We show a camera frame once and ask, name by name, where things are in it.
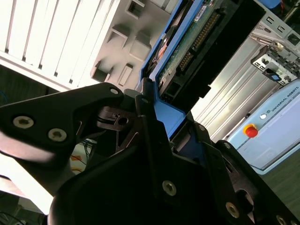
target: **mounting hole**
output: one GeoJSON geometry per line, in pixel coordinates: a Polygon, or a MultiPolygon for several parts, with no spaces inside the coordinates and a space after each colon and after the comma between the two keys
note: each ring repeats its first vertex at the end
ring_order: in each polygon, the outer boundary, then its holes
{"type": "Polygon", "coordinates": [[[276,219],[277,219],[277,221],[279,222],[280,225],[286,225],[285,220],[280,215],[277,215],[276,219]]]}
{"type": "Polygon", "coordinates": [[[240,189],[235,194],[244,213],[248,214],[252,212],[254,202],[249,193],[244,189],[240,189]]]}
{"type": "Polygon", "coordinates": [[[113,94],[115,94],[115,95],[117,95],[117,94],[119,93],[119,91],[116,90],[115,88],[111,88],[111,92],[112,92],[113,94]]]}
{"type": "Polygon", "coordinates": [[[122,117],[122,118],[119,119],[118,124],[123,126],[123,125],[127,124],[128,121],[129,120],[126,117],[122,117]]]}
{"type": "Polygon", "coordinates": [[[142,98],[142,101],[145,102],[145,103],[149,103],[149,101],[145,98],[142,98]]]}

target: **white plastic panel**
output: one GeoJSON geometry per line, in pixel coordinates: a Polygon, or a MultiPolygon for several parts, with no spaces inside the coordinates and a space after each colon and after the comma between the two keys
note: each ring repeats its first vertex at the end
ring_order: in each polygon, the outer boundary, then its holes
{"type": "Polygon", "coordinates": [[[0,0],[0,51],[5,51],[13,0],[0,0]]]}
{"type": "Polygon", "coordinates": [[[72,74],[75,68],[99,3],[100,0],[84,0],[78,7],[56,70],[62,83],[70,81],[66,74],[72,74]]]}
{"type": "Polygon", "coordinates": [[[35,0],[17,0],[9,38],[9,54],[23,58],[35,0]]]}
{"type": "Polygon", "coordinates": [[[119,2],[0,0],[0,64],[59,91],[77,88],[83,72],[93,69],[88,63],[96,60],[119,2]],[[79,74],[76,84],[69,82],[72,74],[79,74]]]}
{"type": "Polygon", "coordinates": [[[78,0],[60,0],[51,24],[42,58],[42,71],[53,76],[74,18],[78,0]]]}
{"type": "Polygon", "coordinates": [[[35,67],[38,67],[41,62],[56,4],[57,0],[37,2],[25,54],[26,62],[35,67]]]}
{"type": "Polygon", "coordinates": [[[74,85],[79,87],[94,84],[94,80],[90,78],[91,71],[94,67],[95,59],[104,42],[106,34],[113,20],[114,14],[118,8],[120,0],[104,0],[101,9],[96,13],[89,34],[84,43],[81,57],[79,57],[72,80],[74,85]]]}

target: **light blue panel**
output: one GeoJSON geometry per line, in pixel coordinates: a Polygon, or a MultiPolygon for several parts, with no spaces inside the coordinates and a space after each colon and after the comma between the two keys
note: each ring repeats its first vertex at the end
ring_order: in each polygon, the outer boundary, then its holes
{"type": "MultiPolygon", "coordinates": [[[[154,53],[154,50],[157,48],[159,41],[163,38],[166,28],[169,26],[169,24],[172,21],[172,18],[175,15],[175,12],[177,11],[178,7],[180,6],[180,3],[182,1],[179,1],[175,10],[173,11],[162,35],[160,36],[159,40],[155,43],[154,47],[152,48],[152,51],[150,52],[149,56],[147,57],[141,71],[140,71],[140,80],[142,79],[142,71],[144,70],[144,67],[146,66],[146,63],[150,60],[152,54],[154,53]]],[[[159,98],[159,92],[158,92],[158,86],[157,86],[157,78],[162,69],[164,68],[165,64],[168,62],[169,58],[171,57],[172,53],[175,51],[178,43],[181,41],[183,35],[187,31],[188,27],[190,26],[191,22],[194,20],[195,16],[197,15],[200,6],[202,5],[203,0],[195,0],[192,4],[190,10],[188,11],[187,15],[185,16],[184,20],[182,21],[180,27],[178,28],[176,34],[174,35],[172,41],[170,42],[168,48],[166,49],[163,57],[158,62],[155,69],[150,74],[150,79],[152,79],[156,84],[154,85],[154,95],[155,95],[155,112],[157,119],[159,121],[162,121],[165,125],[166,132],[168,134],[168,137],[170,137],[173,132],[177,129],[177,127],[181,124],[181,122],[185,118],[185,113],[170,104],[167,104],[166,102],[162,101],[159,98]]]]}
{"type": "Polygon", "coordinates": [[[273,94],[228,139],[259,174],[267,173],[299,148],[299,87],[296,80],[273,94]],[[258,128],[255,138],[243,134],[247,124],[258,128]]]}

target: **red emergency stop button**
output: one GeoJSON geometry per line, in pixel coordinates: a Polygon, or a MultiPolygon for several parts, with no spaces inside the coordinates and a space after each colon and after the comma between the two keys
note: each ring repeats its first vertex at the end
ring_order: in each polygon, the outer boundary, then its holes
{"type": "Polygon", "coordinates": [[[247,135],[249,138],[256,137],[258,135],[258,130],[256,129],[254,124],[249,124],[244,127],[243,133],[247,135]]]}

